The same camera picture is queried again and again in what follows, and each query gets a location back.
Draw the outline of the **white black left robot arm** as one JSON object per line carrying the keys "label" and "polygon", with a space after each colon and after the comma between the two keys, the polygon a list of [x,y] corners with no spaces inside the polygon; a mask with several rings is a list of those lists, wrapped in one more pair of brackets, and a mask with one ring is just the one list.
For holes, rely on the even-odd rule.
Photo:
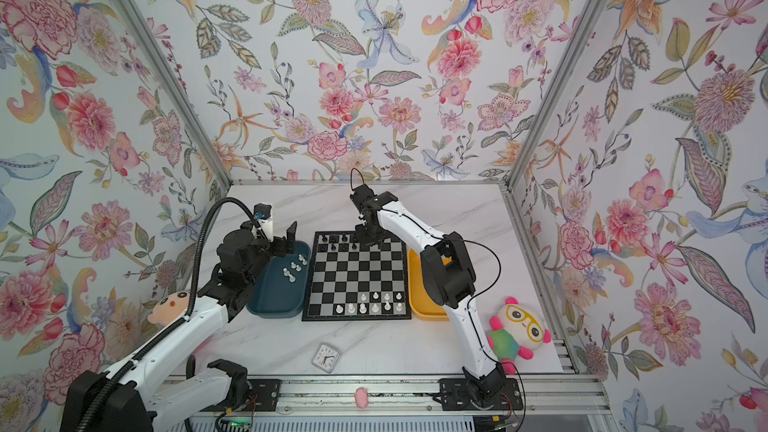
{"label": "white black left robot arm", "polygon": [[[246,219],[216,249],[211,277],[200,281],[202,255],[219,209],[231,203]],[[273,232],[271,207],[247,206],[237,198],[217,200],[199,230],[186,309],[144,345],[103,372],[86,371],[70,385],[63,431],[167,431],[212,407],[235,410],[252,387],[246,367],[226,359],[170,387],[166,379],[215,332],[245,308],[269,263],[294,251],[297,226]]]}

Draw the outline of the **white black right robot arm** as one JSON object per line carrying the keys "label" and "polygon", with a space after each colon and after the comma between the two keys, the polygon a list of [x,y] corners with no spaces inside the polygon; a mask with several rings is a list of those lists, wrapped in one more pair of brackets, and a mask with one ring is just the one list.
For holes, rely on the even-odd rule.
{"label": "white black right robot arm", "polygon": [[361,220],[355,227],[360,242],[370,245],[393,235],[418,254],[425,291],[445,311],[460,338],[468,398],[479,408],[489,409],[502,393],[507,377],[502,362],[481,334],[475,304],[476,272],[466,247],[468,241],[457,232],[445,233],[429,226],[390,192],[378,194],[360,184],[351,188],[350,200]]}

